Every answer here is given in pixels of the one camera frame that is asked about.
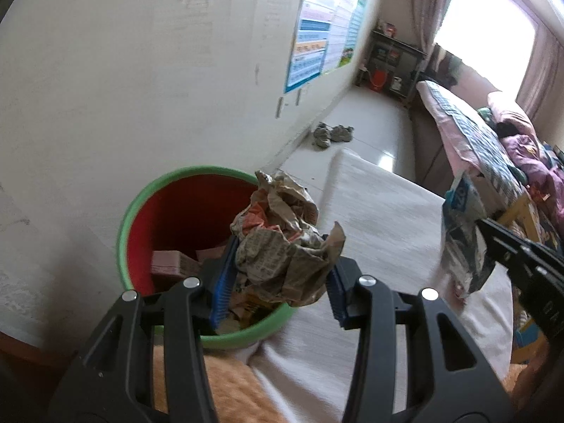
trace pink blanket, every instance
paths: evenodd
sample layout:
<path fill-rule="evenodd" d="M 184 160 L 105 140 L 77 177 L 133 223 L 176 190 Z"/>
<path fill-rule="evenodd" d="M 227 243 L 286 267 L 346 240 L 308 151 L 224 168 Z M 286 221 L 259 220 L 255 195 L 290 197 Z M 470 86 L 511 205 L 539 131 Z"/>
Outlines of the pink blanket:
<path fill-rule="evenodd" d="M 537 189 L 545 201 L 546 212 L 560 237 L 564 237 L 564 172 L 560 167 L 548 168 L 542 161 L 535 142 L 528 135 L 514 135 L 502 138 L 501 144 L 509 158 L 528 177 L 529 185 Z"/>

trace tiled floor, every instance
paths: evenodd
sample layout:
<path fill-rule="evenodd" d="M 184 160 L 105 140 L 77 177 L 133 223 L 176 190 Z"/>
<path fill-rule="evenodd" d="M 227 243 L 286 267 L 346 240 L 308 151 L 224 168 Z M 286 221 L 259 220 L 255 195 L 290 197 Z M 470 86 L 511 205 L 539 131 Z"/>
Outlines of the tiled floor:
<path fill-rule="evenodd" d="M 399 101 L 353 86 L 325 123 L 353 126 L 353 140 L 332 143 L 330 148 L 321 150 L 312 144 L 310 134 L 281 166 L 282 170 L 307 187 L 317 204 L 325 187 L 329 163 L 339 148 L 350 148 L 373 164 L 415 180 L 411 121 Z"/>

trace sneaker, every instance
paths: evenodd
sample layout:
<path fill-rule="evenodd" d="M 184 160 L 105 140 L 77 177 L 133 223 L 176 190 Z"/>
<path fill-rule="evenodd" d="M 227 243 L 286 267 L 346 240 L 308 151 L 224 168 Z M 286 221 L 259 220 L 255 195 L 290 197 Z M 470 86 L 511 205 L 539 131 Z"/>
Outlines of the sneaker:
<path fill-rule="evenodd" d="M 353 139 L 354 127 L 344 127 L 343 125 L 337 125 L 331 131 L 331 141 L 351 141 Z"/>
<path fill-rule="evenodd" d="M 321 122 L 314 130 L 314 143 L 322 149 L 329 148 L 329 145 L 331 144 L 329 141 L 330 136 L 331 131 L 329 131 L 326 124 Z"/>

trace wall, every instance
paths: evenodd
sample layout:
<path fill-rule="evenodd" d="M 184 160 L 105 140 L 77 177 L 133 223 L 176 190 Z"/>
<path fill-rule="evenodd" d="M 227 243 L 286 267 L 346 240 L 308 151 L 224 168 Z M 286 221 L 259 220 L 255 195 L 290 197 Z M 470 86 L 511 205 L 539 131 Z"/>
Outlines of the wall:
<path fill-rule="evenodd" d="M 359 55 L 275 118 L 299 4 L 14 1 L 0 25 L 0 330 L 76 347 L 121 290 L 116 232 L 143 186 L 188 165 L 253 172 L 349 86 Z"/>
<path fill-rule="evenodd" d="M 380 17 L 396 26 L 397 39 L 408 44 L 418 44 L 411 6 L 411 0 L 382 0 Z"/>

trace window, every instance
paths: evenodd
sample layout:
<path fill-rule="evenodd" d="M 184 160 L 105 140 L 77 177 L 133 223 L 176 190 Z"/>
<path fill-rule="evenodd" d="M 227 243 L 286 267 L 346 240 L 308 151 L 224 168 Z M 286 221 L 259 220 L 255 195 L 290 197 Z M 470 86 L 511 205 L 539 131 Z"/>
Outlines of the window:
<path fill-rule="evenodd" d="M 435 42 L 515 98 L 535 31 L 532 20 L 512 0 L 451 0 Z"/>

